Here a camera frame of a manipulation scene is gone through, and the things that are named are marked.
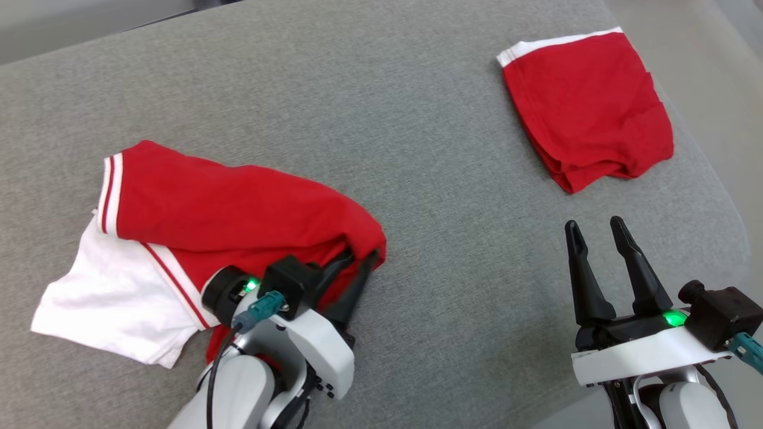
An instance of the black cable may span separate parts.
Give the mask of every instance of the black cable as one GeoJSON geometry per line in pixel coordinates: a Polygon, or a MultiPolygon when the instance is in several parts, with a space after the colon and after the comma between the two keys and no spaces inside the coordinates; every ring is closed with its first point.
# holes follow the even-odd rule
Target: black cable
{"type": "Polygon", "coordinates": [[[302,412],[302,418],[299,419],[297,429],[302,429],[304,427],[304,421],[307,420],[308,414],[310,414],[310,398],[304,400],[304,411],[302,412]]]}
{"type": "Polygon", "coordinates": [[[731,409],[731,404],[729,403],[729,400],[726,399],[726,395],[723,394],[723,390],[720,389],[720,386],[718,383],[716,383],[713,376],[710,375],[709,372],[707,372],[707,369],[704,369],[701,365],[697,364],[694,365],[697,367],[697,371],[699,371],[700,374],[702,374],[702,377],[705,378],[707,381],[707,384],[710,385],[710,388],[715,391],[716,396],[718,397],[718,402],[720,402],[720,405],[723,407],[724,410],[726,410],[726,418],[729,419],[729,426],[731,429],[739,429],[738,424],[736,423],[736,417],[734,417],[734,411],[731,409]]]}
{"type": "Polygon", "coordinates": [[[212,429],[212,398],[214,395],[214,379],[217,378],[217,368],[220,366],[220,358],[223,356],[223,352],[228,348],[228,344],[233,341],[233,337],[238,331],[241,330],[241,324],[236,324],[230,331],[225,340],[220,345],[220,349],[217,351],[217,355],[214,357],[212,368],[209,370],[209,384],[207,384],[207,429],[212,429]]]}

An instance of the red and white shirt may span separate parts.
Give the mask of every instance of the red and white shirt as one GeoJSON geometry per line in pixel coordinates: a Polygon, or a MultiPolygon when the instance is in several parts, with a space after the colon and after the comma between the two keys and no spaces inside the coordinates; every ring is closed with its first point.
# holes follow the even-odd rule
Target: red and white shirt
{"type": "MultiPolygon", "coordinates": [[[[260,166],[228,167],[145,140],[104,160],[98,210],[72,270],[48,286],[32,331],[172,367],[219,324],[201,289],[221,267],[262,277],[293,254],[325,264],[346,247],[384,261],[381,225],[352,199],[260,166]]],[[[338,298],[351,266],[321,300],[338,298]]]]}
{"type": "Polygon", "coordinates": [[[668,114],[619,27],[519,42],[497,60],[530,143],[565,191],[634,179],[673,156],[668,114]]]}

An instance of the gray couch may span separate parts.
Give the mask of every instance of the gray couch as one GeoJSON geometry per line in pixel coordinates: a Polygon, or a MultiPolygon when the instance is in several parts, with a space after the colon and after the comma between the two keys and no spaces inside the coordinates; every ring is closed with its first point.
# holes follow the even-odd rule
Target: gray couch
{"type": "Polygon", "coordinates": [[[141,139],[326,183],[384,226],[356,381],[341,402],[316,395],[308,428],[527,427],[579,397],[568,219],[620,314],[611,215],[675,301],[694,278],[744,287],[749,264],[669,103],[675,156],[637,180],[567,195],[529,145],[495,55],[615,25],[600,0],[251,0],[0,67],[0,427],[159,428],[193,395],[208,332],[167,370],[28,331],[101,160],[141,139]]]}

